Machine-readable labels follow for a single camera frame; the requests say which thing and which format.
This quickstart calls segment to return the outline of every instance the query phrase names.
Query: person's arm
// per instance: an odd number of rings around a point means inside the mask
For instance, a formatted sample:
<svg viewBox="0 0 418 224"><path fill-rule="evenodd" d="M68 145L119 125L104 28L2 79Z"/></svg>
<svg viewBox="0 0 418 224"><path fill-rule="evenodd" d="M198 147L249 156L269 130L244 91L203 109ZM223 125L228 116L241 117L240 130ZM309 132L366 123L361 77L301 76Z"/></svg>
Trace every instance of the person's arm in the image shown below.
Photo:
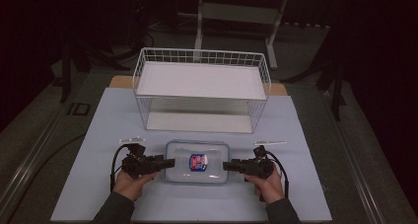
<svg viewBox="0 0 418 224"><path fill-rule="evenodd" d="M141 196L144 184L153 180L156 175L145 175L134 180L127 173L119 172L113 192L90 223L130 224L135 208L134 201Z"/></svg>
<svg viewBox="0 0 418 224"><path fill-rule="evenodd" d="M266 205L265 210L270 223L301 223L292 203L285 197L280 175L276 167L274 167L273 173L266 180L256 176L244 175L244 177L254 184L254 194L263 196Z"/></svg>

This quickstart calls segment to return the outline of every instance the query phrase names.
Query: forearm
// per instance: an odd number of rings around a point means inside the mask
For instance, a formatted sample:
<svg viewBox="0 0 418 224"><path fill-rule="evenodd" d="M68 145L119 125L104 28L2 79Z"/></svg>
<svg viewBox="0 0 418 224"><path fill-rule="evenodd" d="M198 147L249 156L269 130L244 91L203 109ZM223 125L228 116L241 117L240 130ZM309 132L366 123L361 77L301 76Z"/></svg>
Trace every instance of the forearm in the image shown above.
<svg viewBox="0 0 418 224"><path fill-rule="evenodd" d="M112 192L108 196L101 210L98 214L96 214L95 218L90 223L130 224L134 208L133 201L129 198L117 192Z"/></svg>
<svg viewBox="0 0 418 224"><path fill-rule="evenodd" d="M297 224L301 223L289 199L283 198L268 204L265 208L269 223Z"/></svg>

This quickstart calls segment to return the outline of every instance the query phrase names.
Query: human hand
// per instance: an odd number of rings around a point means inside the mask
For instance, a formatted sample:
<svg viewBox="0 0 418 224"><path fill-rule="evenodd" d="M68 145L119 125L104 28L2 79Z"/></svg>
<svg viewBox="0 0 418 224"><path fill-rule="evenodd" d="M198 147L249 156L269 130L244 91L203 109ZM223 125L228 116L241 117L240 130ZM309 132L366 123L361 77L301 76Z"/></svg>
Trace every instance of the human hand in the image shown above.
<svg viewBox="0 0 418 224"><path fill-rule="evenodd" d="M152 181L157 173L144 175L138 179L132 179L127 173L120 171L117 174L116 184L113 191L135 201L142 195L142 187L149 181Z"/></svg>
<svg viewBox="0 0 418 224"><path fill-rule="evenodd" d="M262 194L266 205L285 198L282 182L276 166L274 166L274 171L266 180L257 176L244 175L244 177L254 184L254 194L256 196Z"/></svg>

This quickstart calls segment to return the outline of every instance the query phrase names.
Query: rack top shelf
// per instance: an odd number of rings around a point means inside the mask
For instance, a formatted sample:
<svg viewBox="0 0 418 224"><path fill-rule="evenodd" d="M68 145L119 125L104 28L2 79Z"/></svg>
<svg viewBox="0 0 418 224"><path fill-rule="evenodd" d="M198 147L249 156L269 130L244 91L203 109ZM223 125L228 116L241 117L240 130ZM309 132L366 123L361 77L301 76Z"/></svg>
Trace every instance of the rack top shelf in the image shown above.
<svg viewBox="0 0 418 224"><path fill-rule="evenodd" d="M257 67L147 61L138 97L266 100Z"/></svg>

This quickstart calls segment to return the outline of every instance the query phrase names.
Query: clear plastic tray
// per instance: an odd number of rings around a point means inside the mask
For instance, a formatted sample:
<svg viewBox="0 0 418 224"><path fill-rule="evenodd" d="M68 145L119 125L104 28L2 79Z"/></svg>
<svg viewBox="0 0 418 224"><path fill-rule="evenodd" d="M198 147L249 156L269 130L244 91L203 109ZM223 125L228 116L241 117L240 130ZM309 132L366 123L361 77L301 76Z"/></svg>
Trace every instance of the clear plastic tray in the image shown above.
<svg viewBox="0 0 418 224"><path fill-rule="evenodd" d="M166 159L172 158L175 166L165 169L167 182L216 186L228 181L223 162L230 161L230 148L224 142L172 140L167 144Z"/></svg>

